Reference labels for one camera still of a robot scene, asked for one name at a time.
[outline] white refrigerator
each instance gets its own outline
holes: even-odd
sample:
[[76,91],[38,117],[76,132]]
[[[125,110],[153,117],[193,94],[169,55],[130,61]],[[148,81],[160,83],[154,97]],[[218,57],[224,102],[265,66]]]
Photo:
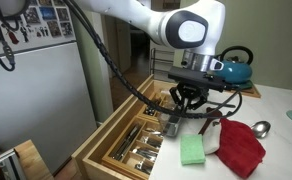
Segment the white refrigerator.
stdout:
[[31,139],[51,173],[96,130],[70,18],[62,1],[32,1],[18,31],[2,27],[16,69],[0,66],[0,148]]

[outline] wooden cabinet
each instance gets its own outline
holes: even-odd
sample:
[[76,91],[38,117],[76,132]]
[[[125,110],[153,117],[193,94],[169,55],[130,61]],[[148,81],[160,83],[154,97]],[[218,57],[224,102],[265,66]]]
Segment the wooden cabinet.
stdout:
[[[138,90],[146,97],[153,100],[160,98],[163,103],[165,96],[162,91],[175,86],[173,83],[153,80],[150,76]],[[145,147],[148,144],[142,142],[142,137],[151,137],[147,128],[159,130],[160,124],[154,115],[144,113],[146,105],[135,96],[130,96],[94,134],[92,134],[72,155],[78,170],[85,179],[147,179],[148,175],[138,171],[134,166],[145,161],[149,165],[155,162],[145,160],[142,156],[133,153],[136,147]],[[119,161],[112,158],[113,152],[120,146],[123,139],[139,124],[140,129],[128,150]]]

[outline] red towel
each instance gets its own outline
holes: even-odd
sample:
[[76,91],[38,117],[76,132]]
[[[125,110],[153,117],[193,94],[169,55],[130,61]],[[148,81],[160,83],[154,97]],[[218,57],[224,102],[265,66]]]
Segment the red towel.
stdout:
[[216,151],[219,159],[242,178],[248,178],[266,153],[246,124],[220,120],[222,131],[220,147]]

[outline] teal kettle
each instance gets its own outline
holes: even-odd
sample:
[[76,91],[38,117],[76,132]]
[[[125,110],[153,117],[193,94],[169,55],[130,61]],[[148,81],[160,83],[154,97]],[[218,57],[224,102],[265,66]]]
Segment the teal kettle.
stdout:
[[[234,50],[244,51],[248,55],[247,61],[242,61],[238,56],[224,59],[225,55]],[[253,52],[244,46],[232,46],[225,49],[220,55],[215,58],[223,62],[224,68],[221,71],[215,71],[217,76],[225,78],[225,81],[232,84],[243,84],[250,80],[253,71],[250,64],[253,62]]]

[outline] open drawer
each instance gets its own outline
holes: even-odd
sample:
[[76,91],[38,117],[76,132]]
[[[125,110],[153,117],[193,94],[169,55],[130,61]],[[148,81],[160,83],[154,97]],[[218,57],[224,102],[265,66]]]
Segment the open drawer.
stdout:
[[[150,76],[138,90],[146,97],[157,97],[162,90],[169,90],[176,84],[153,80]],[[99,127],[72,155],[76,162],[77,169],[84,179],[147,179],[148,175],[139,173],[134,168],[136,162],[145,158],[133,153],[135,147],[147,146],[140,140],[135,140],[126,152],[121,162],[113,165],[109,154],[120,144],[120,137],[125,136],[127,130],[131,128],[132,123],[141,122],[142,127],[149,123],[156,123],[154,116],[143,114],[145,105],[135,96],[131,95],[103,124]],[[137,138],[141,138],[145,129],[141,129]],[[146,164],[152,165],[152,161],[145,160]]]

